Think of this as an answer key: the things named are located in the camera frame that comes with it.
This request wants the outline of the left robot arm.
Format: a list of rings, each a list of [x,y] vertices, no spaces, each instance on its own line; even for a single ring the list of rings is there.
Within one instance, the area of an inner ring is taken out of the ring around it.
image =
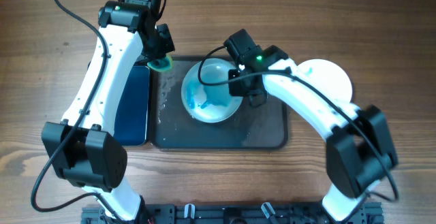
[[[111,0],[93,27],[97,43],[80,89],[59,123],[46,123],[46,169],[94,197],[111,223],[152,223],[125,177],[127,152],[114,138],[116,111],[132,67],[173,66],[174,43],[160,23],[167,0]]]

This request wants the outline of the white plate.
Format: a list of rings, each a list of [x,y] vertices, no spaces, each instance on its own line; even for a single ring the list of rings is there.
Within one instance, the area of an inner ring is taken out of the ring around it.
[[[299,64],[298,68],[312,81],[321,84],[336,100],[352,101],[352,81],[337,64],[324,59],[310,59]]]
[[[181,100],[192,118],[204,123],[218,123],[239,109],[243,98],[231,96],[228,85],[204,86],[200,83],[227,81],[231,69],[234,69],[231,62],[211,58],[203,65],[195,64],[187,72],[181,86]]]

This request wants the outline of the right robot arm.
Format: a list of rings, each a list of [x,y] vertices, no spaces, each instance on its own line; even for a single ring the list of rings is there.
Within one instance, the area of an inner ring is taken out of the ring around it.
[[[326,143],[326,172],[332,183],[322,207],[336,222],[344,223],[358,211],[373,190],[388,179],[399,199],[390,173],[399,163],[385,114],[376,106],[361,109],[335,99],[325,84],[310,78],[277,46],[257,45],[245,29],[229,36],[223,47],[244,68],[229,79],[231,93],[246,96],[260,87],[280,99],[310,124]]]

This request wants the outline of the green yellow sponge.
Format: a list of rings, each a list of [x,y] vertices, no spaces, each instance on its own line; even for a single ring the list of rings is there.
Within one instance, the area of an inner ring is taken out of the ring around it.
[[[172,57],[167,54],[164,58],[155,59],[147,63],[147,67],[156,72],[167,72],[170,71],[174,66]]]

